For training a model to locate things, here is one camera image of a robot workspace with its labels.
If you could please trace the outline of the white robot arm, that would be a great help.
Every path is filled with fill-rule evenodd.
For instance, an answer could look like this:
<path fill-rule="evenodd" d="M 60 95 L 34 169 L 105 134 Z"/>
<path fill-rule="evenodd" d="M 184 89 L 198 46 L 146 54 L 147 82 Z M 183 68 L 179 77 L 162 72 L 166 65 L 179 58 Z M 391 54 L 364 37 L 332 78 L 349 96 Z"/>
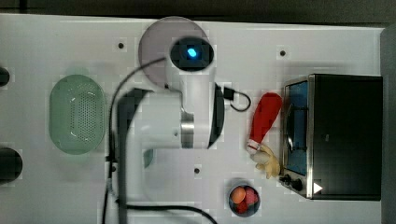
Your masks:
<path fill-rule="evenodd" d="M 161 44 L 161 56 L 135 70 L 164 70 L 157 91 L 133 88 L 112 106 L 116 121 L 119 223 L 128 212 L 190 211 L 186 205 L 154 205 L 144 186 L 144 154 L 158 149 L 209 149 L 224 125 L 224 99 L 215 81 L 215 50 L 207 38 L 184 35 Z"/>

